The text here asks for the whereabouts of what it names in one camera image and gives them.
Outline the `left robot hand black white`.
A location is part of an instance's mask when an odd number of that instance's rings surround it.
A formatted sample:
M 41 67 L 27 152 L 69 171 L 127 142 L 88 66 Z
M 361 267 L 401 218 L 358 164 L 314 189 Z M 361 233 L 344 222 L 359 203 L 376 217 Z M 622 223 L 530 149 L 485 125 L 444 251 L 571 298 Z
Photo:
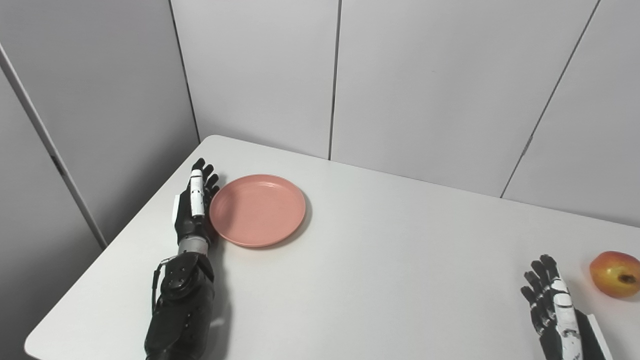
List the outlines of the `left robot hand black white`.
M 186 239 L 202 239 L 210 246 L 218 234 L 210 220 L 210 206 L 220 190 L 217 185 L 220 177 L 214 173 L 214 166 L 207 164 L 202 157 L 193 164 L 191 173 L 199 179 L 201 192 L 198 200 L 192 201 L 192 181 L 188 180 L 186 189 L 177 198 L 174 212 L 177 243 L 181 244 Z

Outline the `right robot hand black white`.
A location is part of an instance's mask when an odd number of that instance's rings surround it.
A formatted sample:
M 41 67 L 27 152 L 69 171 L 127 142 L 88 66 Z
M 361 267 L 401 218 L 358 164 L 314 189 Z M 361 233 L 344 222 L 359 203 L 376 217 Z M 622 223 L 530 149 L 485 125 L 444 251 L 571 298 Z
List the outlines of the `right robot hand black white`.
M 519 291 L 528 301 L 530 319 L 547 360 L 611 360 L 611 350 L 593 314 L 575 307 L 557 262 L 540 255 L 523 276 Z

